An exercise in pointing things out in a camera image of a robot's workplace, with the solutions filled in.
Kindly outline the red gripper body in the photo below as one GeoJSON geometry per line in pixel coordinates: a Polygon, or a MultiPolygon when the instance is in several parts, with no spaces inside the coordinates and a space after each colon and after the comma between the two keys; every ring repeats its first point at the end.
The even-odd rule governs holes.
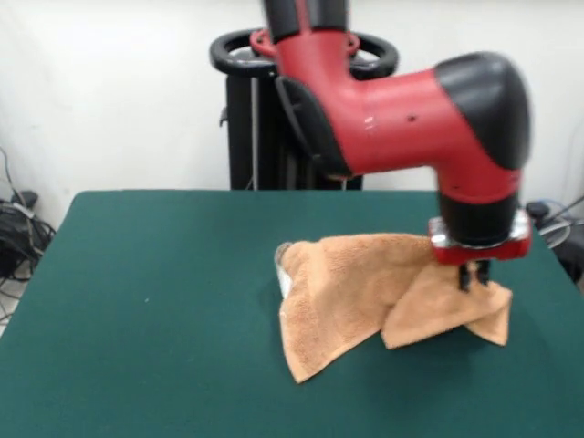
{"type": "Polygon", "coordinates": [[[435,259],[443,265],[459,266],[468,262],[496,259],[513,260],[524,257],[531,245],[530,228],[515,230],[503,244],[492,247],[470,247],[456,244],[443,226],[431,228],[431,248],[435,259]]]}

